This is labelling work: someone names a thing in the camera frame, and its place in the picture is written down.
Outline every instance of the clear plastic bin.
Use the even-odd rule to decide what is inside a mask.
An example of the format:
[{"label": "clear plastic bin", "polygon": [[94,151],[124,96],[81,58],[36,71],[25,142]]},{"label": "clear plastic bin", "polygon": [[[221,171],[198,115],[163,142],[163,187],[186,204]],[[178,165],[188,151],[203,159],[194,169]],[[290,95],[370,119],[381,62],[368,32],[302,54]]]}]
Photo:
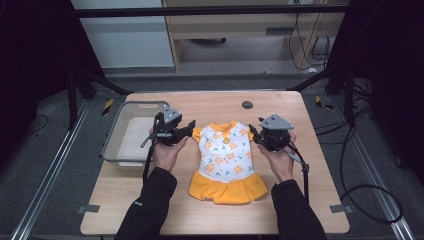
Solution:
[{"label": "clear plastic bin", "polygon": [[156,114],[166,105],[164,101],[123,103],[103,147],[103,158],[119,170],[143,169],[151,141],[143,148],[141,144],[149,136]]}]

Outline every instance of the cable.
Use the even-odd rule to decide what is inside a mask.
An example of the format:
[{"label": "cable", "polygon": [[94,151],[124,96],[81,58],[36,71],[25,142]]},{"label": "cable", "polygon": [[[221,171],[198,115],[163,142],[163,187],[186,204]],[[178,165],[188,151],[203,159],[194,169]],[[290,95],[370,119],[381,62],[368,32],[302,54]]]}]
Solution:
[{"label": "cable", "polygon": [[43,129],[44,127],[46,127],[46,126],[47,126],[47,124],[49,123],[49,118],[48,118],[46,115],[43,115],[43,114],[37,114],[37,115],[36,115],[36,117],[44,117],[44,118],[46,119],[46,122],[44,123],[44,125],[43,125],[43,126],[39,127],[39,128],[38,128],[38,129],[36,129],[36,130],[33,130],[33,131],[31,131],[31,132],[27,132],[26,134],[33,134],[33,133],[39,132],[41,129]]},{"label": "cable", "polygon": [[[357,116],[359,116],[360,114],[364,113],[365,111],[367,111],[369,109],[370,109],[370,107],[365,107],[365,108],[361,109],[360,111],[358,111],[357,113],[355,113],[353,117],[356,118]],[[337,122],[337,123],[331,123],[331,124],[328,124],[328,125],[322,126],[322,127],[316,127],[314,129],[324,128],[324,127],[332,126],[332,125],[335,125],[335,124],[338,124],[338,123],[340,123],[340,125],[336,126],[335,128],[332,128],[330,130],[327,130],[327,131],[324,131],[324,132],[321,132],[321,133],[317,133],[316,135],[319,136],[319,135],[324,135],[324,134],[334,132],[337,129],[340,129],[344,125],[348,124],[348,122]]]},{"label": "cable", "polygon": [[300,154],[299,150],[297,149],[296,145],[292,141],[287,144],[287,146],[292,149],[297,156],[299,157],[300,164],[302,165],[302,172],[303,172],[303,194],[305,195],[306,202],[309,204],[309,164],[303,160],[302,155]]},{"label": "cable", "polygon": [[330,124],[327,124],[327,125],[324,125],[324,126],[315,127],[314,129],[316,130],[316,129],[320,129],[320,128],[326,128],[326,127],[330,127],[330,126],[340,124],[340,123],[343,123],[343,122],[330,123]]},{"label": "cable", "polygon": [[363,97],[371,97],[372,92],[368,89],[368,86],[362,86],[362,84],[359,84],[355,80],[353,81],[353,84],[354,84],[354,89],[353,89],[354,93],[361,95]]},{"label": "cable", "polygon": [[[345,197],[348,197],[349,199],[350,199],[350,201],[362,212],[362,213],[364,213],[366,216],[368,216],[369,218],[371,218],[372,220],[375,220],[375,221],[377,221],[377,222],[379,222],[379,223],[385,223],[385,224],[392,224],[392,223],[396,223],[397,221],[399,221],[401,218],[402,218],[402,216],[403,216],[403,209],[402,209],[402,205],[399,203],[399,201],[396,199],[396,197],[393,195],[393,194],[391,194],[389,191],[387,191],[386,189],[384,189],[384,188],[382,188],[382,187],[379,187],[379,186],[376,186],[376,185],[372,185],[372,184],[360,184],[360,185],[357,185],[357,186],[355,186],[355,187],[352,187],[352,188],[350,188],[350,189],[348,189],[347,187],[346,187],[346,183],[345,183],[345,181],[344,181],[344,176],[343,176],[343,159],[344,159],[344,153],[345,153],[345,151],[346,151],[346,145],[347,145],[347,142],[348,142],[348,136],[350,135],[350,133],[351,133],[351,131],[352,131],[352,129],[354,129],[355,128],[355,126],[351,126],[350,128],[349,128],[349,130],[348,130],[348,134],[346,135],[346,139],[345,139],[345,142],[344,142],[344,144],[343,144],[343,148],[342,148],[342,154],[341,154],[341,156],[340,156],[340,165],[339,165],[339,171],[340,171],[340,178],[341,178],[341,183],[342,183],[342,187],[343,187],[343,190],[345,191],[345,193],[340,197],[340,200],[343,200]],[[396,205],[398,206],[398,209],[399,209],[399,216],[398,217],[396,217],[395,219],[393,219],[393,220],[386,220],[386,219],[379,219],[379,218],[377,218],[377,217],[375,217],[375,216],[373,216],[372,214],[370,214],[369,212],[367,212],[366,210],[364,210],[355,200],[353,200],[353,198],[350,196],[350,194],[353,192],[353,191],[355,191],[355,190],[358,190],[358,189],[361,189],[361,188],[376,188],[376,189],[378,189],[378,190],[380,190],[380,191],[383,191],[383,192],[385,192],[386,194],[388,194],[390,197],[392,197],[393,198],[393,200],[396,202]]]},{"label": "cable", "polygon": [[294,60],[294,55],[293,55],[293,52],[292,52],[292,50],[291,50],[291,39],[292,39],[293,33],[294,33],[295,29],[296,29],[296,30],[297,30],[297,34],[298,34],[298,37],[299,37],[299,42],[300,42],[300,45],[301,45],[301,47],[302,47],[303,57],[305,58],[306,62],[308,62],[308,63],[310,64],[310,66],[309,66],[309,67],[307,67],[307,68],[300,68],[300,67],[298,67],[298,66],[296,65],[296,62],[294,63],[294,65],[295,65],[295,67],[296,67],[296,69],[297,69],[297,70],[307,70],[307,69],[309,69],[310,67],[316,67],[316,66],[319,66],[319,64],[314,64],[314,63],[309,62],[309,60],[308,60],[308,58],[307,58],[307,56],[306,56],[306,53],[305,53],[305,47],[303,46],[302,38],[300,37],[300,32],[299,32],[299,27],[298,27],[298,26],[299,26],[299,25],[298,25],[298,21],[299,21],[299,13],[296,13],[296,20],[295,20],[295,22],[294,22],[293,31],[291,32],[290,37],[289,37],[289,41],[288,41],[288,44],[289,44],[289,52],[290,52],[290,55],[292,56],[292,59]]},{"label": "cable", "polygon": [[157,132],[157,122],[159,121],[160,112],[156,114],[153,120],[153,127],[152,127],[152,133],[149,135],[148,138],[141,144],[141,147],[144,147],[144,145],[147,143],[148,140],[152,141],[152,145],[150,145],[149,152],[147,153],[146,162],[144,164],[144,170],[143,170],[143,182],[147,181],[147,177],[149,175],[149,168],[150,163],[152,161],[153,151],[155,150],[155,146],[158,143],[156,139],[156,132]]},{"label": "cable", "polygon": [[321,144],[321,145],[341,145],[341,144],[343,144],[344,142],[335,142],[335,143],[326,143],[326,142],[320,142],[319,144]]},{"label": "cable", "polygon": [[317,46],[319,37],[315,38],[315,41],[312,45],[311,50],[311,56],[313,59],[321,61],[321,69],[324,70],[327,67],[328,58],[330,57],[330,37],[326,37],[326,44],[325,44],[325,50],[324,53],[315,53],[315,48]]}]

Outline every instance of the ruffled hem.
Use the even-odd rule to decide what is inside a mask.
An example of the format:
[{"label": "ruffled hem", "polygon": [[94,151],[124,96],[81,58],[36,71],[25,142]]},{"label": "ruffled hem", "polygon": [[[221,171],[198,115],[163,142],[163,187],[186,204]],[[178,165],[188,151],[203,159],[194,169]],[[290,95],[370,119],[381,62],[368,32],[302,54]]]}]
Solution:
[{"label": "ruffled hem", "polygon": [[188,193],[199,200],[212,199],[216,204],[246,204],[268,192],[262,178],[253,173],[247,178],[222,183],[204,177],[197,170]]}]

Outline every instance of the person's right hand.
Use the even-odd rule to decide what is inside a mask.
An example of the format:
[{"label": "person's right hand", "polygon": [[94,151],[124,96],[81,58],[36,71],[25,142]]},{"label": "person's right hand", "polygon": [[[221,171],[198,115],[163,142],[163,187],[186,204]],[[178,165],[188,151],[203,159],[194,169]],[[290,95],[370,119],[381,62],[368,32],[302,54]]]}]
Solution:
[{"label": "person's right hand", "polygon": [[158,142],[153,150],[153,161],[155,162],[155,167],[171,172],[177,162],[178,153],[185,146],[188,139],[189,137],[185,136],[179,143],[173,146],[166,146]]},{"label": "person's right hand", "polygon": [[[296,135],[289,130],[290,141],[296,141]],[[287,154],[293,153],[293,150],[288,146],[278,152],[270,152],[264,146],[258,144],[261,153],[268,159],[272,172],[277,176],[280,182],[293,179],[293,159]]]}]

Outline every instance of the desk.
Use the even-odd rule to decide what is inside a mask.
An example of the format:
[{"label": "desk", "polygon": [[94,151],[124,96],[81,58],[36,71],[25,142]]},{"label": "desk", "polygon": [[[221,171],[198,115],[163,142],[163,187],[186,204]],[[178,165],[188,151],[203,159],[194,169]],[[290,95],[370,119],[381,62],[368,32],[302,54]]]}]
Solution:
[{"label": "desk", "polygon": [[[310,204],[323,224],[326,233],[345,233],[349,229],[344,212],[332,213],[329,206],[340,204],[333,180],[319,146],[312,123],[298,92],[242,91],[242,92],[168,92],[131,94],[127,101],[163,100],[183,114],[180,127],[196,119],[196,127],[210,122],[231,120],[259,127],[258,117],[277,113],[291,122],[297,135],[296,146],[310,164]],[[251,101],[252,109],[244,109],[242,102]],[[252,142],[254,170],[262,176],[269,189],[277,179],[266,158]],[[198,168],[200,151],[196,141],[189,139],[181,150],[172,173],[178,186],[170,202],[168,218],[162,227],[164,235],[189,234],[277,234],[276,214],[271,194],[247,205],[215,205],[188,195],[191,176]],[[86,235],[114,235],[130,204],[139,196],[142,172],[119,171],[104,162],[93,194],[91,205],[100,205],[98,213],[86,212],[81,232]],[[300,164],[295,164],[294,178],[303,189]]]}]

